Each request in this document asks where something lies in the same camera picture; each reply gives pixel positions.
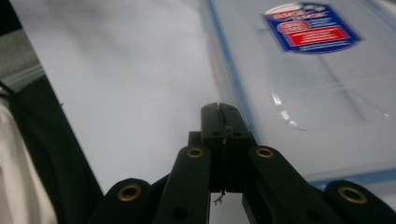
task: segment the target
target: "white fabric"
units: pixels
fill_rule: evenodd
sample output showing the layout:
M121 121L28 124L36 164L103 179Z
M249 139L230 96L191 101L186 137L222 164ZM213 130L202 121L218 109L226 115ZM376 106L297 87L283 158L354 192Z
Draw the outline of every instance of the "white fabric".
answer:
M18 127L0 99L0 224L57 223Z

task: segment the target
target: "white surface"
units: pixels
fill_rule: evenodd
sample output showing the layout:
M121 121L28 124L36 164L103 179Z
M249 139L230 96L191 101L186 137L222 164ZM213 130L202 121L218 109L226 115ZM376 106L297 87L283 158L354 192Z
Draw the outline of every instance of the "white surface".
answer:
M102 191L168 174L188 133L200 131L201 107L219 101L198 1L11 4ZM212 204L210 218L247 223L240 195Z

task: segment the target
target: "clear plastic container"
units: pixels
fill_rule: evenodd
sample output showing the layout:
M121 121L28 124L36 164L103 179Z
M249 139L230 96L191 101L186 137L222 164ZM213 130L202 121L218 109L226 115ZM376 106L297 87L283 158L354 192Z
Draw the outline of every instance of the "clear plastic container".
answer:
M359 39L316 53L286 51L263 19L288 1L208 0L203 9L224 103L308 181L396 179L396 28L368 1L294 3L330 7Z

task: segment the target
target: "blue label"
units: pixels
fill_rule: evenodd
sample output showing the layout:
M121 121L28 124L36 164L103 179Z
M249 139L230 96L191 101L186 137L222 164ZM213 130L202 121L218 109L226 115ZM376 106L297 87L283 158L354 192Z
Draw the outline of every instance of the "blue label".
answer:
M262 14L285 51L330 53L351 48L361 39L328 5L295 3Z

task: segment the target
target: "brass grommet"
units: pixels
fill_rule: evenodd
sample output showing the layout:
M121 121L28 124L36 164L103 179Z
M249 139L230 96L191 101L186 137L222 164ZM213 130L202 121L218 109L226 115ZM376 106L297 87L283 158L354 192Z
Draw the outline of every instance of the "brass grommet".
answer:
M259 148L256 150L256 154L260 157L264 157L264 158L271 158L274 157L274 152L271 149L268 148Z
M127 186L122 187L119 190L117 196L120 201L129 202L140 196L142 193L142 188L138 184L129 184Z
M198 158L204 156L204 151L198 147L189 148L187 150L187 155L189 157Z
M338 189L338 193L347 201L351 203L367 203L367 197L361 193L360 191L353 189L351 187L340 187Z

